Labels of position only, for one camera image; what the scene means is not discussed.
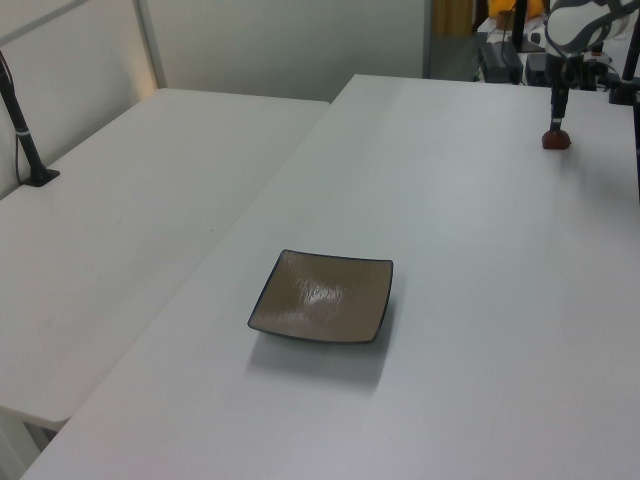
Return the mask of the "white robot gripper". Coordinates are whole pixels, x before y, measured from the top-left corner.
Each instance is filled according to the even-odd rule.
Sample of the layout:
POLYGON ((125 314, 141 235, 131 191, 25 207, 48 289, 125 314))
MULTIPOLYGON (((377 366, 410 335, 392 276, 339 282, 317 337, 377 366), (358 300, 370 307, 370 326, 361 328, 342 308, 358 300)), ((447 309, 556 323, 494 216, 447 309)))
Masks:
POLYGON ((559 132, 566 115, 572 87, 572 66, 560 57, 573 57, 591 47, 601 28, 593 26, 603 15, 603 5, 595 1, 551 1, 546 21, 546 52, 549 56, 551 88, 550 131, 559 132))

